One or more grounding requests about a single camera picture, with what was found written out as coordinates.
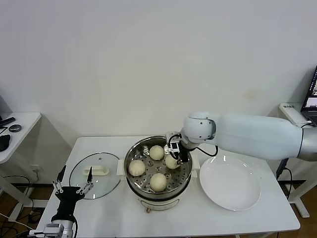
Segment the desk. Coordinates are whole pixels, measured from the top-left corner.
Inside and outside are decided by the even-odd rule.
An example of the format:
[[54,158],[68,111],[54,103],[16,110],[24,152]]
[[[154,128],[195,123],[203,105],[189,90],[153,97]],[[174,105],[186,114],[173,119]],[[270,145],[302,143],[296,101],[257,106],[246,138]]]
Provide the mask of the desk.
[[[62,185],[69,185],[71,171],[86,156],[97,152],[109,152],[124,159],[131,146],[145,137],[79,138],[66,162],[67,168]],[[214,149],[206,144],[201,145],[201,148],[206,151]],[[208,158],[200,151],[192,153],[197,156],[200,165]],[[219,155],[221,154],[233,153],[219,150]],[[110,194],[77,203],[74,212],[79,224],[77,237],[193,237],[272,233],[299,229],[300,223],[266,161],[233,155],[251,166],[259,179],[262,194],[253,208],[239,212],[226,210],[205,195],[198,178],[192,178],[176,207],[165,211],[151,211],[148,214],[137,201],[127,182],[122,180]],[[51,222],[58,204],[59,200],[52,193],[38,230]]]
[[[293,124],[299,124],[307,119],[300,113],[302,103],[281,103],[279,109],[281,112],[288,118],[290,122]],[[303,218],[308,218],[310,215],[301,201],[301,196],[303,196],[306,192],[311,190],[313,187],[317,185],[317,174],[315,176],[311,176],[308,180],[306,180],[302,185],[300,185],[297,189],[292,187],[292,192],[289,196],[289,203],[295,204],[299,213]]]
[[[22,129],[19,132],[10,132],[8,129],[4,131],[1,135],[9,134],[11,135],[9,147],[0,152],[0,164],[8,161],[18,146],[22,143],[27,134],[31,131],[34,125],[41,118],[41,114],[37,112],[31,113],[3,113],[1,114],[4,119],[15,117],[16,121],[7,124],[5,126],[10,127],[13,124],[20,124]],[[28,190],[28,194],[20,192],[16,187],[14,187],[11,183],[9,183],[6,179],[0,176],[0,188],[5,191],[7,194],[12,196],[14,199],[19,201],[19,203],[15,206],[14,210],[10,215],[9,221],[16,220],[20,209],[23,206],[32,207],[32,200],[28,197],[32,188]],[[46,200],[33,200],[34,207],[45,207],[47,204]]]

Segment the perforated steamer tray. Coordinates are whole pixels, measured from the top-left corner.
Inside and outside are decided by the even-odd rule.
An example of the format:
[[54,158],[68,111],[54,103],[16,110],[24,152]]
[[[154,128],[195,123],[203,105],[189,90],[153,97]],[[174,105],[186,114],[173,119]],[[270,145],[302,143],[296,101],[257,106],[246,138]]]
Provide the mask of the perforated steamer tray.
[[[129,184],[136,193],[150,199],[168,199],[182,192],[183,188],[186,187],[190,180],[192,160],[190,154],[188,154],[189,162],[171,170],[165,164],[165,157],[156,161],[149,156],[150,148],[155,145],[164,147],[165,157],[168,155],[164,136],[148,137],[137,142],[127,153],[124,161],[124,171]],[[128,167],[134,160],[141,160],[145,164],[146,170],[141,176],[134,177],[129,174]],[[164,174],[167,179],[167,187],[162,192],[154,192],[150,187],[150,179],[156,173]]]

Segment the wooden floor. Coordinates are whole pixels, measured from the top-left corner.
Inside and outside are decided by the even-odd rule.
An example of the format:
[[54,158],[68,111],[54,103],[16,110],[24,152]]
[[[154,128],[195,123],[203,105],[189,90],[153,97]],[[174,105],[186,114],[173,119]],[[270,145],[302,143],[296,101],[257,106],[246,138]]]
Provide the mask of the wooden floor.
[[[52,188],[35,188],[31,194],[31,198],[33,199],[49,199]],[[279,234],[278,238],[317,238],[317,188],[313,188],[308,193],[306,193],[302,197],[302,201],[305,204],[307,210],[309,211],[311,217],[310,218],[301,218],[298,211],[296,210],[296,207],[292,205],[293,210],[296,213],[296,216],[298,217],[301,228],[297,231],[292,232],[282,232]],[[2,194],[0,197],[0,213],[9,215],[12,208],[15,206],[17,202],[11,198],[7,194]],[[31,211],[31,208],[23,208],[21,211],[19,218],[24,217],[25,215],[29,214]],[[37,224],[29,224],[28,218],[25,217],[19,222],[27,224],[28,226],[32,228],[36,228]],[[23,232],[26,231],[26,227],[23,225],[7,222],[7,219],[3,216],[0,216],[0,227],[1,227],[1,235],[0,238],[14,238],[16,236],[16,231],[10,230],[7,232],[6,227],[13,227],[17,229],[17,232]],[[268,238],[276,238],[277,233],[272,234],[268,236]],[[219,237],[219,238],[234,238],[235,236],[226,236],[226,237]]]

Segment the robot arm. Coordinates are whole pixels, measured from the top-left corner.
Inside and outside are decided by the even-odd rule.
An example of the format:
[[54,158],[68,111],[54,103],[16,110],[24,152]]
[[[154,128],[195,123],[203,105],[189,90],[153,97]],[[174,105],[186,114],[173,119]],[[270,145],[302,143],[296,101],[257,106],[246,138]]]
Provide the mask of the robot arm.
[[185,119],[180,134],[180,150],[207,143],[266,160],[317,161],[317,128],[299,128],[279,118],[195,112]]

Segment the glass lid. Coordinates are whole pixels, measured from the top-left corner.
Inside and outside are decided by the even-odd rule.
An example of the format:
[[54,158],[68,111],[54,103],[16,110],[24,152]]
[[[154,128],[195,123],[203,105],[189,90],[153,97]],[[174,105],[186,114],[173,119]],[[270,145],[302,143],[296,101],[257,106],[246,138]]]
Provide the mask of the glass lid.
[[120,182],[117,176],[119,158],[110,153],[96,153],[80,161],[70,174],[69,185],[83,187],[87,182],[90,167],[93,167],[94,187],[84,199],[96,199],[112,192]]

